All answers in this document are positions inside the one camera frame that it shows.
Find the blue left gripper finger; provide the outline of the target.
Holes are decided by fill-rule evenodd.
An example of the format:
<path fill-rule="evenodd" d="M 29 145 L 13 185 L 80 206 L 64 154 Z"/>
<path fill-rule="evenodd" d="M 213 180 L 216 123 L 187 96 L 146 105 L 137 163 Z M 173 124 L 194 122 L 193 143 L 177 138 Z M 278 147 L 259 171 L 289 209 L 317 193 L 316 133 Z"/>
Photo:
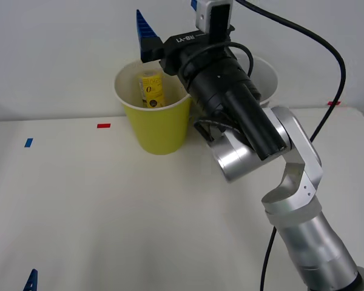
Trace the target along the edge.
<path fill-rule="evenodd" d="M 38 288 L 38 271 L 33 269 L 27 279 L 23 291 L 37 291 Z"/>

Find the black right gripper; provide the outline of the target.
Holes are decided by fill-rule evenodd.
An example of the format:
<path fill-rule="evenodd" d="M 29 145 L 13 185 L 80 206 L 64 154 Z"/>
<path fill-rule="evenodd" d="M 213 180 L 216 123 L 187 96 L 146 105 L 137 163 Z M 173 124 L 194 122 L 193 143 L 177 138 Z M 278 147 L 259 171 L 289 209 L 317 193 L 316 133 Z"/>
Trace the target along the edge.
<path fill-rule="evenodd" d="M 197 0 L 190 6 L 196 11 Z M 143 63 L 160 61 L 163 72 L 170 76 L 195 76 L 213 64 L 230 58 L 225 48 L 207 50 L 191 60 L 181 72 L 183 64 L 196 51 L 209 45 L 209 37 L 201 31 L 171 36 L 164 44 L 139 10 L 136 11 L 136 29 Z"/>

